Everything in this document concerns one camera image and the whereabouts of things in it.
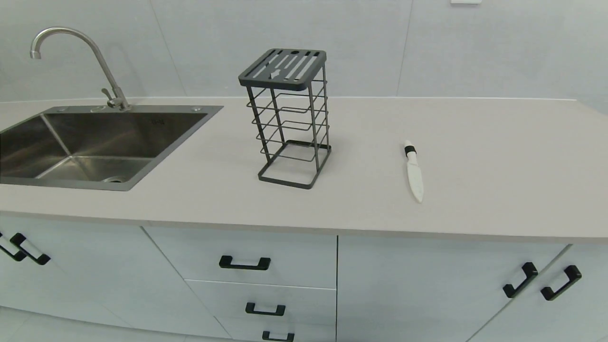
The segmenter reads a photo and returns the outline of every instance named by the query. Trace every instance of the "stainless steel sink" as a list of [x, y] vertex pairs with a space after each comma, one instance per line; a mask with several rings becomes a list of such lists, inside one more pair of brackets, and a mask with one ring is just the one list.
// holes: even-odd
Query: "stainless steel sink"
[[0, 183], [129, 190], [221, 108], [53, 107], [0, 132]]

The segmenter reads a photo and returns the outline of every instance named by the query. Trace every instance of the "sink rim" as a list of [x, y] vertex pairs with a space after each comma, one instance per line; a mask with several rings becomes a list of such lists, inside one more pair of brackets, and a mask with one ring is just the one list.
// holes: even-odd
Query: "sink rim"
[[121, 112], [119, 110], [109, 108], [107, 106], [55, 106], [44, 110], [36, 115], [30, 116], [18, 122], [15, 125], [7, 127], [0, 131], [3, 133], [17, 127], [26, 121], [44, 114], [52, 113], [70, 113], [70, 114], [85, 114], [95, 113], [103, 115], [104, 113], [164, 113], [164, 114], [185, 114], [185, 113], [204, 113], [203, 118], [197, 121], [192, 127], [184, 132], [180, 137], [173, 141], [167, 148], [154, 157], [146, 166], [141, 168], [130, 180], [122, 183], [112, 183], [103, 181], [83, 181], [83, 180], [56, 180], [44, 178], [23, 178], [12, 176], [0, 176], [0, 184], [24, 185], [24, 186], [41, 186], [41, 187], [63, 187], [70, 189], [87, 189], [87, 190], [113, 190], [113, 191], [128, 191], [135, 184], [141, 181], [148, 173], [158, 166], [168, 155], [173, 153], [181, 144], [184, 143], [194, 132], [201, 128], [209, 119], [211, 119], [224, 106], [210, 105], [137, 105], [133, 106], [129, 112]]

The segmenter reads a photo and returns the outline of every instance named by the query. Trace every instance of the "countertop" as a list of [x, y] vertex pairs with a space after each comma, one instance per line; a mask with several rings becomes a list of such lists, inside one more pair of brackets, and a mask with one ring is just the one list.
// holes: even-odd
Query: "countertop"
[[[333, 151], [311, 190], [257, 179], [242, 98], [130, 99], [224, 108], [127, 192], [0, 184], [0, 215], [322, 234], [608, 243], [608, 116], [574, 100], [330, 98]], [[0, 130], [52, 106], [0, 103]], [[424, 201], [412, 196], [412, 141]]]

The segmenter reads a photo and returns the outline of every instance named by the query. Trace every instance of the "drawer handle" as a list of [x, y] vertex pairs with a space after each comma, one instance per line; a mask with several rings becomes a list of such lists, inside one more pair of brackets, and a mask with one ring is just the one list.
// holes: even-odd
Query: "drawer handle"
[[17, 234], [15, 234], [15, 236], [10, 238], [10, 243], [12, 243], [13, 245], [15, 245], [15, 247], [19, 248], [20, 251], [22, 251], [23, 253], [26, 254], [26, 256], [28, 256], [30, 259], [34, 260], [35, 263], [37, 263], [38, 265], [45, 265], [47, 262], [50, 261], [50, 257], [44, 253], [42, 253], [39, 257], [34, 257], [33, 255], [31, 255], [28, 251], [25, 250], [25, 248], [23, 248], [21, 246], [21, 244], [26, 240], [26, 237], [23, 236], [23, 234], [21, 234], [20, 232], [18, 232]]
[[254, 315], [264, 315], [264, 316], [283, 316], [285, 314], [285, 305], [277, 305], [277, 311], [275, 312], [264, 312], [264, 311], [255, 311], [255, 303], [247, 303], [245, 306], [246, 313], [252, 313]]
[[270, 331], [264, 331], [262, 333], [262, 340], [265, 340], [265, 341], [294, 342], [294, 337], [295, 337], [295, 334], [292, 332], [288, 333], [287, 338], [284, 340], [281, 340], [278, 338], [270, 338]]
[[232, 256], [222, 256], [219, 260], [219, 266], [221, 268], [236, 268], [237, 270], [256, 270], [256, 271], [266, 271], [270, 267], [270, 258], [269, 257], [261, 257], [260, 262], [257, 266], [249, 266], [249, 265], [232, 265]]
[[531, 262], [527, 262], [522, 266], [523, 272], [526, 274], [526, 280], [524, 280], [517, 288], [513, 288], [513, 285], [506, 284], [502, 290], [505, 292], [506, 296], [509, 298], [515, 298], [523, 289], [526, 288], [536, 278], [538, 275], [538, 271], [534, 264]]
[[542, 296], [545, 297], [548, 301], [554, 301], [557, 297], [559, 297], [562, 293], [568, 290], [575, 282], [578, 282], [579, 279], [582, 278], [581, 272], [578, 270], [578, 267], [574, 265], [570, 265], [566, 267], [564, 273], [568, 276], [568, 282], [562, 286], [557, 292], [553, 292], [553, 289], [549, 286], [544, 287], [541, 290]]
[[26, 254], [21, 250], [17, 251], [17, 253], [13, 254], [9, 252], [6, 248], [0, 246], [0, 250], [6, 253], [6, 255], [10, 256], [14, 261], [22, 261], [26, 258]]

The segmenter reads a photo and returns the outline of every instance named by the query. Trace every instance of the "floor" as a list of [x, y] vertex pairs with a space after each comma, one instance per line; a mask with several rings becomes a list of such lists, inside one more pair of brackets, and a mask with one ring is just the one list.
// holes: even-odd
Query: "floor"
[[0, 342], [230, 342], [72, 321], [0, 307]]

